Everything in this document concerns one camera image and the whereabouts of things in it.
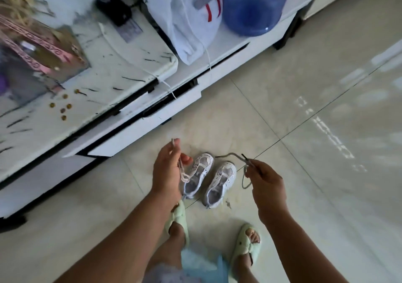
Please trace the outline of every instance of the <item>person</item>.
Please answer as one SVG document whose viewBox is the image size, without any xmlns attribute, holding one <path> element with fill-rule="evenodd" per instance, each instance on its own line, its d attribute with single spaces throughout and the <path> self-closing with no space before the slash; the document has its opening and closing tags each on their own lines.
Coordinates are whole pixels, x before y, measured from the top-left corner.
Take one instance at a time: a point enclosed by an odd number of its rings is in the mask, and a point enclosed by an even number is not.
<svg viewBox="0 0 402 283">
<path fill-rule="evenodd" d="M 184 276 L 182 271 L 180 252 L 188 242 L 188 232 L 179 191 L 179 159 L 183 165 L 193 161 L 181 153 L 180 140 L 175 139 L 174 145 L 169 142 L 158 154 L 151 191 L 121 225 L 57 279 L 57 283 L 138 282 L 142 278 L 147 283 L 200 282 Z M 255 168 L 249 166 L 246 177 L 253 184 L 259 218 L 272 237 L 289 281 L 347 282 L 290 215 L 282 177 L 268 164 L 250 161 Z M 165 222 L 169 239 L 154 252 Z M 258 257 L 260 235 L 246 224 L 239 234 L 240 240 L 244 238 L 250 245 L 248 248 L 255 246 L 255 250 L 247 251 L 245 246 L 236 244 L 231 272 L 238 282 L 256 283 L 251 267 Z"/>
</svg>

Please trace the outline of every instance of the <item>red stripe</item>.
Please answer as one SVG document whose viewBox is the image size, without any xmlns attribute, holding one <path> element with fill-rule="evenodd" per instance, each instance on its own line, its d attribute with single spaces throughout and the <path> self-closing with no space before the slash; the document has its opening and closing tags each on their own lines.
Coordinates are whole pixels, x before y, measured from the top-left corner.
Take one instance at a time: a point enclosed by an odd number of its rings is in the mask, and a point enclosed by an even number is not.
<svg viewBox="0 0 402 283">
<path fill-rule="evenodd" d="M 205 7 L 207 7 L 208 10 L 208 22 L 212 22 L 212 13 L 209 4 L 206 4 Z"/>
<path fill-rule="evenodd" d="M 217 2 L 218 2 L 218 16 L 217 16 L 217 18 L 219 17 L 219 15 L 221 15 L 221 0 L 216 0 Z"/>
</svg>

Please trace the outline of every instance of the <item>floor tile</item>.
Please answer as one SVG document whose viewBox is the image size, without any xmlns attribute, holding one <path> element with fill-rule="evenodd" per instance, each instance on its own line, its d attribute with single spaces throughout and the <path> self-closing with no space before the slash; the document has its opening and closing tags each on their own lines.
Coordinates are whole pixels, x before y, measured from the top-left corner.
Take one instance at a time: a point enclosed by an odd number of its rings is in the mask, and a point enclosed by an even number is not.
<svg viewBox="0 0 402 283">
<path fill-rule="evenodd" d="M 402 52 L 283 138 L 402 281 Z"/>
<path fill-rule="evenodd" d="M 281 174 L 291 214 L 350 282 L 390 282 L 384 267 L 283 143 L 276 143 L 257 159 L 269 163 Z M 228 259 L 241 225 L 249 222 L 259 229 L 263 239 L 259 260 L 253 267 L 254 275 L 260 282 L 288 282 L 273 241 L 259 220 L 252 188 L 243 190 L 241 178 L 238 174 L 218 208 L 205 209 L 200 202 L 188 207 L 190 242 L 218 248 Z"/>
<path fill-rule="evenodd" d="M 378 54 L 402 37 L 401 6 L 338 0 L 283 49 L 269 48 L 229 77 L 282 138 L 383 63 L 387 55 Z"/>
<path fill-rule="evenodd" d="M 182 150 L 192 157 L 202 152 L 214 156 L 229 152 L 256 157 L 278 138 L 229 78 L 202 92 L 202 98 L 122 151 L 144 193 L 152 185 L 152 167 L 159 150 L 172 138 L 181 138 Z M 237 158 L 228 160 L 240 168 Z M 221 161 L 215 162 L 215 168 Z M 213 174 L 207 175 L 208 184 Z M 194 200 L 185 200 L 189 206 Z"/>
<path fill-rule="evenodd" d="M 29 212 L 26 224 L 0 234 L 0 282 L 53 282 L 142 198 L 123 159 L 108 159 Z"/>
</svg>

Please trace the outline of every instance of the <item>forearm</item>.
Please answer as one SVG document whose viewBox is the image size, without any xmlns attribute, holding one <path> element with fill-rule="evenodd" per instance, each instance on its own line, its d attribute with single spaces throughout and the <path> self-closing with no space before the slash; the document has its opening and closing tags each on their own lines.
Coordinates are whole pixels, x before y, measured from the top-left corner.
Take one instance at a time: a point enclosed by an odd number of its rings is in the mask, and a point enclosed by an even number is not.
<svg viewBox="0 0 402 283">
<path fill-rule="evenodd" d="M 137 282 L 172 207 L 162 194 L 148 194 L 121 225 L 56 282 Z"/>
<path fill-rule="evenodd" d="M 264 221 L 291 283 L 347 283 L 289 213 Z"/>
</svg>

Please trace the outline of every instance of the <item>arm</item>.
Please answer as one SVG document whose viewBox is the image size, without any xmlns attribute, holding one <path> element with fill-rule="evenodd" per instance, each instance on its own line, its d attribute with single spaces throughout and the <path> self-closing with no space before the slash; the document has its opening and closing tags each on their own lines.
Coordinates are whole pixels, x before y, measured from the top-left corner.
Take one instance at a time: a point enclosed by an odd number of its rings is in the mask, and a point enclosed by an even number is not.
<svg viewBox="0 0 402 283">
<path fill-rule="evenodd" d="M 249 166 L 246 177 L 251 179 L 259 217 L 274 241 L 289 281 L 347 283 L 290 215 L 282 177 L 268 164 L 251 162 L 256 169 Z"/>
<path fill-rule="evenodd" d="M 153 165 L 152 190 L 106 239 L 65 272 L 56 283 L 137 282 L 162 234 L 170 211 L 181 198 L 177 162 L 192 159 L 180 151 L 180 140 L 164 146 Z"/>
</svg>

